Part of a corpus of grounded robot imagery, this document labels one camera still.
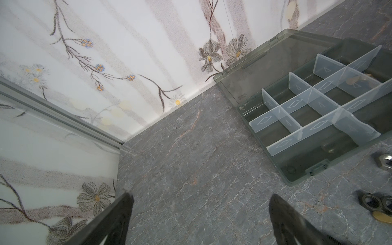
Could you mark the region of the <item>brass wing nuts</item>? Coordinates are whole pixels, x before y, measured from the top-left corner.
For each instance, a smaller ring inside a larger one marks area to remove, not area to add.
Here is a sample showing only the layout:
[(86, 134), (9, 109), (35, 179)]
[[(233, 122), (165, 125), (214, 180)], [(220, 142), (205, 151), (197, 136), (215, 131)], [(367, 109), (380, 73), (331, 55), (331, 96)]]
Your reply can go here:
[(386, 214), (384, 212), (373, 211), (372, 212), (372, 216), (373, 216), (374, 219), (376, 219), (379, 222), (390, 224), (390, 225), (392, 224), (392, 216), (388, 215), (388, 214)]

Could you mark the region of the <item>brass nut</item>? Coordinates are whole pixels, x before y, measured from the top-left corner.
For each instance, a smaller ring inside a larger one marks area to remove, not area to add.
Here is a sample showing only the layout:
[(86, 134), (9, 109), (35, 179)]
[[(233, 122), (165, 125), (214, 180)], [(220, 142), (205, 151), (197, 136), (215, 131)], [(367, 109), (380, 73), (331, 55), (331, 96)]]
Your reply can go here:
[(366, 73), (364, 76), (356, 76), (346, 80), (346, 84), (348, 85), (359, 85), (359, 84), (367, 84), (367, 86), (372, 87), (373, 83), (369, 81), (369, 78), (374, 79), (375, 77), (372, 74)]

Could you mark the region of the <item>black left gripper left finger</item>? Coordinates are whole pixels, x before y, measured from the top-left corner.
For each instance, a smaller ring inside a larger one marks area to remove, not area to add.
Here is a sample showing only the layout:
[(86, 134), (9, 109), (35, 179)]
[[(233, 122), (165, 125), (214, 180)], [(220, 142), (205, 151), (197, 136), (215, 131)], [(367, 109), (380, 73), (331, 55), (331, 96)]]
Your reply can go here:
[(104, 241), (105, 245), (124, 245), (133, 204), (134, 198), (130, 193), (122, 194), (65, 244), (99, 245)]

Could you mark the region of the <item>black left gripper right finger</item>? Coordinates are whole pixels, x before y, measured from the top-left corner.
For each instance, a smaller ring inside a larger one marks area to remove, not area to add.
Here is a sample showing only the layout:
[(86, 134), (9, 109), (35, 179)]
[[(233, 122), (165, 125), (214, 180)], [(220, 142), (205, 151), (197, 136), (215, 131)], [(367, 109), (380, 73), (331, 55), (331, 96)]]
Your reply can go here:
[(279, 195), (273, 194), (269, 214), (278, 245), (340, 245), (323, 234)]

